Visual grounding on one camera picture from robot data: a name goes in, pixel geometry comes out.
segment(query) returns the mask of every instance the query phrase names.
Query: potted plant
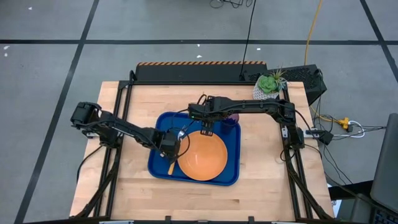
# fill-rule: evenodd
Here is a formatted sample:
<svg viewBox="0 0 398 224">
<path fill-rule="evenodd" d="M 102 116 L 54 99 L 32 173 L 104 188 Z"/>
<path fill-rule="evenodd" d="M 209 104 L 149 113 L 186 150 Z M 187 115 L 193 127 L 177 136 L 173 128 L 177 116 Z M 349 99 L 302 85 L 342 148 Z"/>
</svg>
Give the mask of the potted plant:
<svg viewBox="0 0 398 224">
<path fill-rule="evenodd" d="M 253 98 L 255 100 L 265 100 L 268 98 L 277 98 L 279 92 L 285 86 L 287 80 L 282 77 L 285 71 L 282 68 L 272 71 L 267 75 L 261 75 L 253 89 Z"/>
</svg>

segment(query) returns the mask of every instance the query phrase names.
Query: white cable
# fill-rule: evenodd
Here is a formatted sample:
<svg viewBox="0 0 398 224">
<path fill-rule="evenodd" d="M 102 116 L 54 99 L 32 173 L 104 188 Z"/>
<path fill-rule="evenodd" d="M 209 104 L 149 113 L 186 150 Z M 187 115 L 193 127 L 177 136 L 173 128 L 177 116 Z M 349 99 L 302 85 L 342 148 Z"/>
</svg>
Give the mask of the white cable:
<svg viewBox="0 0 398 224">
<path fill-rule="evenodd" d="M 353 136 L 353 135 L 349 135 L 349 134 L 334 134 L 334 136 L 351 137 L 351 138 L 363 138 L 365 136 L 365 130 L 362 128 L 362 125 L 359 124 L 356 121 L 348 121 L 348 124 L 351 124 L 351 123 L 356 123 L 361 128 L 362 132 L 358 131 L 359 134 L 362 133 L 361 136 Z"/>
</svg>

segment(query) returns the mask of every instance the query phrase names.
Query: orange plate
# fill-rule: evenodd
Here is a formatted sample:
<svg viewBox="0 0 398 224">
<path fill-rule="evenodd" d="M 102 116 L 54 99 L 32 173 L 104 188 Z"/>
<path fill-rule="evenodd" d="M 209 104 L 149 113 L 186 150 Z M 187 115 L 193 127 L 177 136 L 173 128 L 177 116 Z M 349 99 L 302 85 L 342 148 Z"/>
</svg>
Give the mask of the orange plate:
<svg viewBox="0 0 398 224">
<path fill-rule="evenodd" d="M 182 172 L 194 180 L 210 180 L 218 176 L 225 168 L 228 153 L 226 146 L 216 134 L 204 136 L 200 131 L 189 134 L 190 147 L 178 159 Z M 188 138 L 181 141 L 182 154 L 188 146 Z"/>
</svg>

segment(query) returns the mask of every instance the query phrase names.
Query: white pot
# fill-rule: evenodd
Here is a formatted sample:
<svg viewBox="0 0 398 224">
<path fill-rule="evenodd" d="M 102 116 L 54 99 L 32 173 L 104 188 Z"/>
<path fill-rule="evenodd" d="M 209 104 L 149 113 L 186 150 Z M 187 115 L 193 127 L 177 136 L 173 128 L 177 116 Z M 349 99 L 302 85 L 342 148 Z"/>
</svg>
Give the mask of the white pot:
<svg viewBox="0 0 398 224">
<path fill-rule="evenodd" d="M 258 85 L 259 81 L 257 80 L 256 85 L 253 89 L 253 99 L 255 100 L 265 100 L 268 98 L 276 99 L 279 96 L 279 92 L 276 93 L 264 93 L 263 90 Z"/>
</svg>

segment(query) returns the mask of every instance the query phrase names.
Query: yellow connector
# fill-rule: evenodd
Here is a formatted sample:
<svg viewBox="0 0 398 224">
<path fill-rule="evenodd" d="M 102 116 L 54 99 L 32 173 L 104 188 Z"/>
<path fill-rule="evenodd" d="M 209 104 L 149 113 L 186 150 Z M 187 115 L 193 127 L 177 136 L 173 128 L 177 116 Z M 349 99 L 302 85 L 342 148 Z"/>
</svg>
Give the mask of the yellow connector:
<svg viewBox="0 0 398 224">
<path fill-rule="evenodd" d="M 344 119 L 338 120 L 338 122 L 341 124 L 343 129 L 348 130 L 349 119 L 347 117 L 345 117 Z"/>
</svg>

